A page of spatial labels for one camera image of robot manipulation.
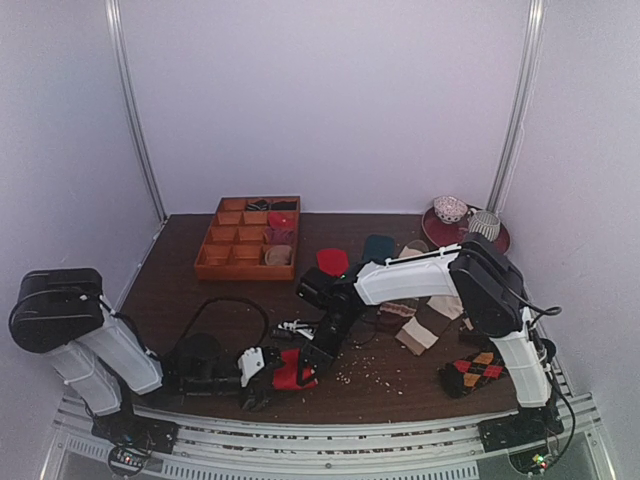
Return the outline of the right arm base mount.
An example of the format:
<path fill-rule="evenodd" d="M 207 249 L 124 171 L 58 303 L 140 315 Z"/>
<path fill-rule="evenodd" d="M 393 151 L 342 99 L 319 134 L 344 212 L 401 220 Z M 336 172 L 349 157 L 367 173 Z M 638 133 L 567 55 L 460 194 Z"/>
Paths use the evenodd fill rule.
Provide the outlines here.
<path fill-rule="evenodd" d="M 546 472 L 554 460 L 550 440 L 564 432 L 555 406 L 519 408 L 518 412 L 481 421 L 478 431 L 486 453 L 506 450 L 511 466 L 529 476 Z"/>

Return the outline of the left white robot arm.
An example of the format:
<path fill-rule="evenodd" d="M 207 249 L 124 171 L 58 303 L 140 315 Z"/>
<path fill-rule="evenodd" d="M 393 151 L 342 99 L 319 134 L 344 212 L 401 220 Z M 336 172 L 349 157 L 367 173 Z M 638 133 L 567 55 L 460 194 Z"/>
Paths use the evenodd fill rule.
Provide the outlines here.
<path fill-rule="evenodd" d="M 24 275 L 8 319 L 14 342 L 48 359 L 63 383 L 123 444 L 144 433 L 128 410 L 131 395 L 172 404 L 180 397 L 236 396 L 244 410 L 269 401 L 284 367 L 280 351 L 257 344 L 226 361 L 211 335 L 183 332 L 159 355 L 143 341 L 133 320 L 115 310 L 93 268 L 34 270 Z"/>

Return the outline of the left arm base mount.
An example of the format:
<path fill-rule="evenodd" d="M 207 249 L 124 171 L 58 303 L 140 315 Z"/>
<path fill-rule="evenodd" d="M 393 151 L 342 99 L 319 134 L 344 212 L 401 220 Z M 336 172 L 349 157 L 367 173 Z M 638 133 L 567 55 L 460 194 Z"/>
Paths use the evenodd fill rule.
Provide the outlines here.
<path fill-rule="evenodd" d="M 134 415 L 129 419 L 95 417 L 91 433 L 111 444 L 107 466 L 121 477 L 141 473 L 153 453 L 170 454 L 177 440 L 176 423 Z"/>

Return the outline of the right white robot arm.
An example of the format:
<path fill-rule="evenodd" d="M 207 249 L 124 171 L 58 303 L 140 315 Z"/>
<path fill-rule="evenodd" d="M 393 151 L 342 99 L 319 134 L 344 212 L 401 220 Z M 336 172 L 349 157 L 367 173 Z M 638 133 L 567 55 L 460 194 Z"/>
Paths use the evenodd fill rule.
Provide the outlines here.
<path fill-rule="evenodd" d="M 514 417 L 513 433 L 519 440 L 533 441 L 551 424 L 546 406 L 552 398 L 549 361 L 535 328 L 541 318 L 558 315 L 561 309 L 534 305 L 523 286 L 518 268 L 477 233 L 426 254 L 360 262 L 340 276 L 311 268 L 301 277 L 297 294 L 324 315 L 286 378 L 296 389 L 315 382 L 332 366 L 368 307 L 409 298 L 457 297 L 474 329 L 502 356 L 518 405 L 525 409 Z"/>

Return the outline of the red sock with beige toe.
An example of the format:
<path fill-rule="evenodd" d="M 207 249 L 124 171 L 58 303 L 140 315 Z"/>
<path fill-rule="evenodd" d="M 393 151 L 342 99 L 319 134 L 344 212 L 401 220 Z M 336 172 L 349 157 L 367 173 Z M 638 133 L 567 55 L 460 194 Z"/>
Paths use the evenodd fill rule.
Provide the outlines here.
<path fill-rule="evenodd" d="M 296 375 L 296 359 L 299 348 L 289 349 L 281 352 L 281 360 L 284 365 L 274 371 L 272 386 L 277 391 L 299 391 L 304 389 L 314 388 L 316 385 L 311 386 L 297 386 L 295 381 Z"/>

